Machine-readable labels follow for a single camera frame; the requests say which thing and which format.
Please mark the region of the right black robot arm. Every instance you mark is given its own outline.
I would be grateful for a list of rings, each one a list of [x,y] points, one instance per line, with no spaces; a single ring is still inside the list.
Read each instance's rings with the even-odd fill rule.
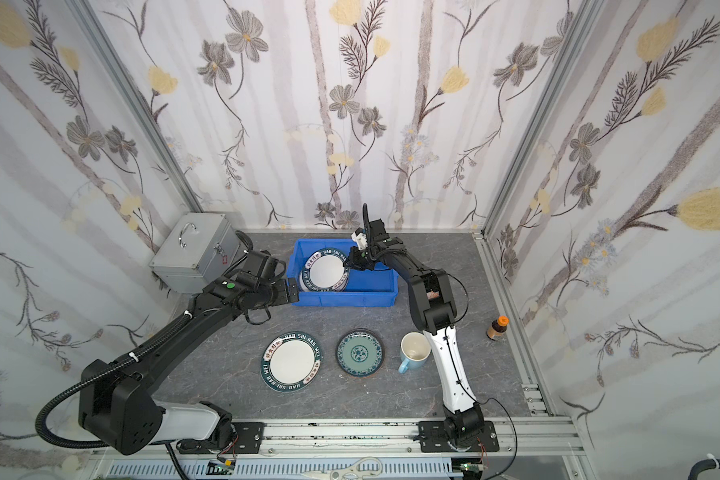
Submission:
[[[411,319],[428,342],[437,366],[446,438],[455,448],[470,446],[486,430],[482,406],[497,400],[479,400],[468,382],[456,337],[462,317],[451,287],[454,277],[410,254],[400,238],[387,233],[382,220],[369,217],[367,206],[362,207],[362,226],[352,240],[354,245],[344,262],[347,268],[373,271],[381,263],[406,282]]]

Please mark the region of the green rim white plate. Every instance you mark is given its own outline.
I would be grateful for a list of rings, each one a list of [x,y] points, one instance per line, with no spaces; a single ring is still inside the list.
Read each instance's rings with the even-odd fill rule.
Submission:
[[[314,252],[299,273],[301,289],[307,292],[340,292],[349,283],[347,255],[336,248]]]

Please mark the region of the teal patterned small plate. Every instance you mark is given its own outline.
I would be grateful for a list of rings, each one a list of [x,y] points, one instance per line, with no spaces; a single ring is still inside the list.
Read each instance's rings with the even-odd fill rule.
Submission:
[[[367,329],[348,332],[336,347],[339,367],[353,377],[363,378],[375,374],[381,368],[384,357],[381,340]]]

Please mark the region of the blue plastic bin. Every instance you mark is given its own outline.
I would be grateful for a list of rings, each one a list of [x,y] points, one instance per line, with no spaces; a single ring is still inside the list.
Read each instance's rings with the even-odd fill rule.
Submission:
[[[295,278],[300,287],[299,307],[378,307],[388,308],[395,304],[398,295],[399,275],[377,265],[373,271],[347,270],[342,289],[320,289],[308,274],[307,265],[314,269],[320,257],[334,255],[344,259],[354,243],[349,239],[312,238],[299,239],[294,244],[288,262],[287,276]]]

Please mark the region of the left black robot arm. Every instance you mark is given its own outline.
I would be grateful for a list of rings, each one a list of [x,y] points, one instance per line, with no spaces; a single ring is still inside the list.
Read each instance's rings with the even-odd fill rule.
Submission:
[[[106,363],[96,360],[80,381],[62,391],[38,412],[34,427],[46,443],[67,449],[112,447],[131,455],[172,437],[166,429],[177,420],[176,410],[152,397],[166,377],[211,335],[238,317],[270,311],[298,301],[298,283],[286,275],[285,261],[269,251],[254,249],[250,237],[239,234],[245,247],[220,277],[188,301],[184,311],[155,336]],[[91,441],[64,438],[48,426],[51,412],[78,396],[78,424],[94,435]]]

